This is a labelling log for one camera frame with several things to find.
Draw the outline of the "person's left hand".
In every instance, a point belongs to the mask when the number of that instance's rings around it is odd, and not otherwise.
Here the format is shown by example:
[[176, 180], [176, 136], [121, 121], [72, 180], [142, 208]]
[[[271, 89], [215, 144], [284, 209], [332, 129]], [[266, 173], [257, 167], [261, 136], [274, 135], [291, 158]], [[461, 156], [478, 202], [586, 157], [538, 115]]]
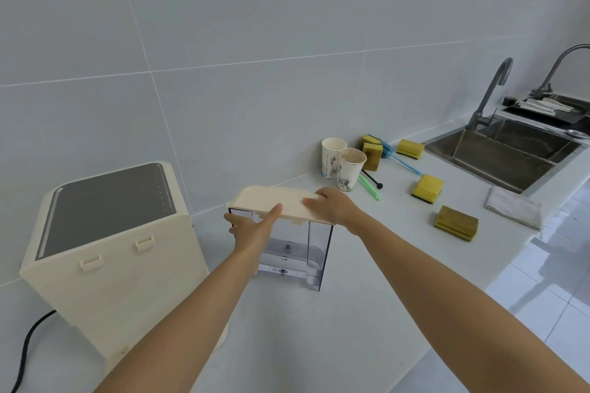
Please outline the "person's left hand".
[[269, 241], [270, 234], [258, 230], [258, 223], [251, 218], [225, 213], [224, 219], [231, 224], [229, 232], [234, 236], [232, 259], [257, 264]]

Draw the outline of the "person's right hand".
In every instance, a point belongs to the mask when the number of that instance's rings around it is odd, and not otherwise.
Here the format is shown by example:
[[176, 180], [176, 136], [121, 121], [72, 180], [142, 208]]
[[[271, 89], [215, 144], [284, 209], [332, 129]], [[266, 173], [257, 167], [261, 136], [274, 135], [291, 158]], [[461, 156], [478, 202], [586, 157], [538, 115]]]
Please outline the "person's right hand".
[[344, 192], [333, 187], [323, 187], [316, 191], [317, 197], [326, 197], [328, 219], [322, 219], [334, 225], [341, 225], [353, 235], [359, 236], [364, 212]]

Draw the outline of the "cream tank lid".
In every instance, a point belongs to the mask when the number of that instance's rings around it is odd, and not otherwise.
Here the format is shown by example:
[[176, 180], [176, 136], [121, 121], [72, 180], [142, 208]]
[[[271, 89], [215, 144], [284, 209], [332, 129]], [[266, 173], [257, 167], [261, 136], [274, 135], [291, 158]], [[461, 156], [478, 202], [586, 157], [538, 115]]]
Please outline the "cream tank lid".
[[240, 190], [226, 206], [229, 210], [252, 212], [262, 219], [276, 204], [282, 204], [280, 219], [290, 221], [294, 225], [302, 225], [305, 222], [334, 225], [322, 219], [303, 203], [305, 198], [319, 199], [320, 197], [318, 194], [301, 189], [250, 186]]

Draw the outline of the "clear water tank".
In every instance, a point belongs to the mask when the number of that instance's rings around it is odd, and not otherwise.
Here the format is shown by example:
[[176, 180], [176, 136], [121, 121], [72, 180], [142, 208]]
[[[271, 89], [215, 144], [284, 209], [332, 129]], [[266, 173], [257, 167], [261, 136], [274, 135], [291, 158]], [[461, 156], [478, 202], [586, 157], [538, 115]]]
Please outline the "clear water tank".
[[296, 279], [308, 289], [320, 291], [334, 225], [314, 218], [305, 206], [286, 201], [271, 230], [257, 271]]

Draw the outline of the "person's right forearm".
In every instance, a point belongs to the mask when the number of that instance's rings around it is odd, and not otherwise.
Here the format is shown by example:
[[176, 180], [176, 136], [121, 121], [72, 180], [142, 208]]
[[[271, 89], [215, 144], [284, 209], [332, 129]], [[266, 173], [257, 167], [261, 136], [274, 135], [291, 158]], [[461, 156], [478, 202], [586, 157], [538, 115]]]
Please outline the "person's right forearm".
[[440, 359], [470, 393], [590, 393], [590, 384], [477, 286], [366, 213], [357, 235]]

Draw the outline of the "person's left forearm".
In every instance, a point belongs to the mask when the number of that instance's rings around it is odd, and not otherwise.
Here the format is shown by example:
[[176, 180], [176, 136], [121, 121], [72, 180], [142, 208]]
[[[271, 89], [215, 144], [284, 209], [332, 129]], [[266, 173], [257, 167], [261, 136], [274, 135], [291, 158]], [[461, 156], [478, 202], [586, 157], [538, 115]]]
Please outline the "person's left forearm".
[[255, 275], [260, 253], [257, 246], [236, 247], [93, 393], [190, 393]]

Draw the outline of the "stained printed paper cup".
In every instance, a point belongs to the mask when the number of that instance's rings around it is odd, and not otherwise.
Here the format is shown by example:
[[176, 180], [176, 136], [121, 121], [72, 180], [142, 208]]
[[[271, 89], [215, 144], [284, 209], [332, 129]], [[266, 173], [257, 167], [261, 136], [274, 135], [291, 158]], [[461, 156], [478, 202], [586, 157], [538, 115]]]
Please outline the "stained printed paper cup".
[[366, 154], [355, 148], [345, 148], [339, 152], [336, 186], [340, 191], [352, 191], [366, 160]]

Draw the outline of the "white printed paper cup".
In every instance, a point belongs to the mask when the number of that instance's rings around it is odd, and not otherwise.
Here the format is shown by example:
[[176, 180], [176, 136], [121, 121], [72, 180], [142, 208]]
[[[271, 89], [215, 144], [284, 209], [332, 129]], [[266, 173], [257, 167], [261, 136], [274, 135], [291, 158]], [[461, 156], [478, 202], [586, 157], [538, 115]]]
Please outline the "white printed paper cup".
[[325, 138], [321, 142], [321, 174], [327, 180], [335, 178], [339, 168], [340, 151], [348, 144], [341, 138]]

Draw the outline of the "green stick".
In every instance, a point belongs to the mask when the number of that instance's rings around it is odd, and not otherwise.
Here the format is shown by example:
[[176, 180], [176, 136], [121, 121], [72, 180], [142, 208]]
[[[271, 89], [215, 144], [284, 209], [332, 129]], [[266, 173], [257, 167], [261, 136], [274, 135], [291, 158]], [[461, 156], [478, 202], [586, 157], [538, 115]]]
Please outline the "green stick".
[[358, 176], [358, 182], [361, 184], [363, 188], [369, 193], [370, 196], [376, 201], [380, 201], [380, 195], [378, 190], [373, 187], [373, 185], [364, 177], [362, 174]]

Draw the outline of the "upright olive sponge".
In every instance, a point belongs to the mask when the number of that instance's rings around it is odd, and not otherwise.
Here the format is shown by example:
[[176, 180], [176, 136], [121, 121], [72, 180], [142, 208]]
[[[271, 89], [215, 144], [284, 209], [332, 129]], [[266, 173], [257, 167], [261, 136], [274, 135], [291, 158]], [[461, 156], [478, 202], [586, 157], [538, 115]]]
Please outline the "upright olive sponge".
[[383, 146], [377, 143], [365, 142], [363, 144], [362, 152], [366, 156], [366, 160], [363, 165], [363, 170], [376, 172], [380, 165]]

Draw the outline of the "yellow sponge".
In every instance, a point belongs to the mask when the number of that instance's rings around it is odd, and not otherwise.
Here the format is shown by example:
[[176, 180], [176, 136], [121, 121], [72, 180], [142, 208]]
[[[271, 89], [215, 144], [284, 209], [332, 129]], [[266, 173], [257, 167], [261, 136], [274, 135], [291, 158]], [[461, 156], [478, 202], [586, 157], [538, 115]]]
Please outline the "yellow sponge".
[[433, 204], [444, 187], [444, 180], [424, 173], [411, 191], [411, 196], [426, 203]]
[[424, 143], [401, 139], [396, 146], [395, 152], [397, 154], [418, 160], [421, 158], [424, 148]]

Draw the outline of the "flat olive sponge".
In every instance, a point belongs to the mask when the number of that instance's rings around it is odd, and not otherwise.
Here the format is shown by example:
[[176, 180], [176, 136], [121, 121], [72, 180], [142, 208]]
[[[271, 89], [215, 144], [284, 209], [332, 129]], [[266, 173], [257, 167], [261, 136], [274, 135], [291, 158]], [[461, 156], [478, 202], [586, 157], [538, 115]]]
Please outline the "flat olive sponge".
[[472, 241], [478, 230], [478, 218], [443, 205], [436, 215], [434, 227], [464, 241]]

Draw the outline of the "cream water dispenser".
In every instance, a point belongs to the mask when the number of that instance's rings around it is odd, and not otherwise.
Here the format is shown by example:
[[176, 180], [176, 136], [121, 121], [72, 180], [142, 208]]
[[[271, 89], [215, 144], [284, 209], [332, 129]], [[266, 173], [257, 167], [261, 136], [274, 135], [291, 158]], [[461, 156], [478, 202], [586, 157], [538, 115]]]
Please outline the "cream water dispenser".
[[105, 359], [105, 374], [209, 273], [165, 161], [52, 189], [19, 270]]

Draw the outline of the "steel sink basin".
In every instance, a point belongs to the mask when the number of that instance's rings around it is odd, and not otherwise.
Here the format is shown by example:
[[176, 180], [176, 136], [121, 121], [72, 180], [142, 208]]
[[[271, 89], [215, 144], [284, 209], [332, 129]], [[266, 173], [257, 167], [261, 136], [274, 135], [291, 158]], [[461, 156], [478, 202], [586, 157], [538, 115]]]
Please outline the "steel sink basin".
[[458, 128], [424, 144], [426, 152], [526, 197], [588, 148], [571, 136], [505, 118], [475, 130]]

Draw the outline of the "white folded cloth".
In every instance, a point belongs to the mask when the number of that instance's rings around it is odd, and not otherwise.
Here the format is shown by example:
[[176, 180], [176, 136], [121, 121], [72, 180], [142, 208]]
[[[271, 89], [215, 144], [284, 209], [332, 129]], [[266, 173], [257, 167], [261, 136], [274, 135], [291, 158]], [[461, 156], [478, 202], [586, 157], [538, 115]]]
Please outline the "white folded cloth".
[[501, 187], [492, 187], [484, 207], [502, 217], [541, 231], [542, 204]]

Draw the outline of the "grey curved faucet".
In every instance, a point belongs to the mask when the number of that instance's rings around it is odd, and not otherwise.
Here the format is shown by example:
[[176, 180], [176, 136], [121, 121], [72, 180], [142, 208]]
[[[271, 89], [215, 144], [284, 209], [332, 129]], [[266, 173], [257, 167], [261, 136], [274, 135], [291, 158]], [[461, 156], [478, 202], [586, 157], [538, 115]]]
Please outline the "grey curved faucet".
[[487, 127], [487, 126], [491, 125], [491, 123], [494, 119], [494, 114], [491, 114], [490, 116], [483, 116], [483, 110], [487, 106], [488, 101], [490, 100], [491, 95], [493, 94], [495, 88], [498, 86], [505, 85], [505, 83], [510, 75], [510, 72], [511, 72], [511, 69], [513, 66], [513, 62], [514, 62], [514, 59], [512, 57], [507, 57], [504, 61], [502, 61], [502, 63], [500, 64], [500, 66], [496, 70], [496, 73], [495, 73], [494, 77], [492, 78], [492, 81], [489, 84], [489, 87], [487, 88], [487, 90], [483, 96], [483, 99], [480, 102], [478, 108], [471, 115], [471, 118], [470, 118], [468, 124], [466, 125], [466, 130], [476, 130], [476, 128], [478, 126]]
[[553, 78], [553, 76], [555, 75], [555, 73], [557, 72], [557, 69], [559, 68], [561, 63], [564, 61], [566, 56], [573, 53], [574, 51], [581, 50], [581, 49], [590, 50], [590, 43], [581, 43], [578, 45], [571, 46], [568, 49], [564, 50], [558, 56], [557, 60], [554, 62], [549, 73], [547, 74], [547, 76], [543, 80], [542, 84], [538, 88], [536, 88], [535, 90], [531, 91], [530, 96], [533, 98], [542, 98], [546, 94], [552, 93], [550, 82], [551, 82], [551, 79]]

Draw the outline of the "white utensils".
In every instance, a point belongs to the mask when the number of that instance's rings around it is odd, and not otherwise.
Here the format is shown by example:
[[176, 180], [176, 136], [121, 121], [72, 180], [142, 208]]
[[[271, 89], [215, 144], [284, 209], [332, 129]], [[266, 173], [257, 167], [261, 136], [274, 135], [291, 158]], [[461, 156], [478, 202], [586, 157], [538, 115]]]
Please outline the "white utensils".
[[521, 100], [517, 102], [517, 107], [521, 109], [535, 112], [538, 114], [548, 115], [548, 116], [555, 116], [558, 112], [570, 114], [575, 111], [573, 107], [564, 105], [560, 102], [556, 102], [552, 99], [546, 100], [536, 100], [532, 98], [528, 98], [526, 100]]

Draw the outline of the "black sink basin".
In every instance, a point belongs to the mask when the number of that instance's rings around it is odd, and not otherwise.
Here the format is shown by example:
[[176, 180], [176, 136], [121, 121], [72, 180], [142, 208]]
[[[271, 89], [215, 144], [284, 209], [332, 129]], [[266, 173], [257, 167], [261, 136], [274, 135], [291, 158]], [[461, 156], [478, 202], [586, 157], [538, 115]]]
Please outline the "black sink basin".
[[570, 106], [572, 107], [572, 110], [564, 112], [556, 109], [554, 115], [546, 115], [522, 109], [519, 102], [517, 102], [514, 105], [505, 107], [502, 112], [542, 123], [546, 126], [551, 126], [557, 129], [572, 129], [590, 135], [590, 101], [557, 94], [545, 96], [545, 98]]

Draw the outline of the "blue handled sponge brush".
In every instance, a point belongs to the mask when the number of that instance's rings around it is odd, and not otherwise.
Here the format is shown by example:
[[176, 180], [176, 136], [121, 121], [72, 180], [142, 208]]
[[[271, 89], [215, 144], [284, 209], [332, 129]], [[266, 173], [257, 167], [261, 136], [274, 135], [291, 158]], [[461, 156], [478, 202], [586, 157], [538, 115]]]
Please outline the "blue handled sponge brush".
[[401, 165], [403, 165], [404, 167], [406, 167], [407, 169], [409, 169], [409, 171], [412, 171], [413, 173], [416, 173], [419, 176], [424, 174], [420, 170], [418, 170], [417, 168], [406, 163], [403, 159], [400, 159], [399, 157], [394, 155], [392, 146], [390, 144], [388, 144], [387, 142], [382, 141], [380, 138], [376, 138], [372, 135], [363, 135], [359, 139], [359, 142], [358, 142], [358, 147], [361, 151], [363, 149], [363, 144], [365, 142], [377, 143], [377, 144], [381, 144], [383, 146], [383, 152], [382, 152], [381, 159], [392, 158], [392, 159], [396, 160], [398, 163], [400, 163]]

